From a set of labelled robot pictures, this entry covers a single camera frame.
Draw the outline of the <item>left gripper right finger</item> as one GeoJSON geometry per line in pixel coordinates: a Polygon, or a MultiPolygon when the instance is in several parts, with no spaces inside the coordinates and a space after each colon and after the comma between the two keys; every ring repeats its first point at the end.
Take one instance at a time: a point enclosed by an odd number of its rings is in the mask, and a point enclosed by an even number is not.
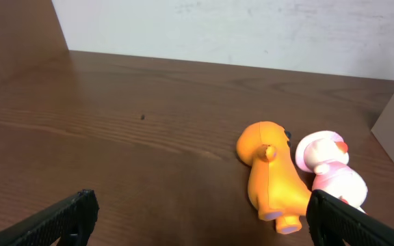
{"type": "Polygon", "coordinates": [[[314,190],[306,220],[315,246],[394,246],[394,229],[322,190],[314,190]]]}

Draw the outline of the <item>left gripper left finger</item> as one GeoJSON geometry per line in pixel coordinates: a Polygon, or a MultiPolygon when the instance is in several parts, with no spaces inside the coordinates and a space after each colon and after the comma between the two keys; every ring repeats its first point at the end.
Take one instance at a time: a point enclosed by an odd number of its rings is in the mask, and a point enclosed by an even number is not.
{"type": "Polygon", "coordinates": [[[84,189],[0,231],[0,246],[87,245],[98,213],[94,191],[84,189]]]}

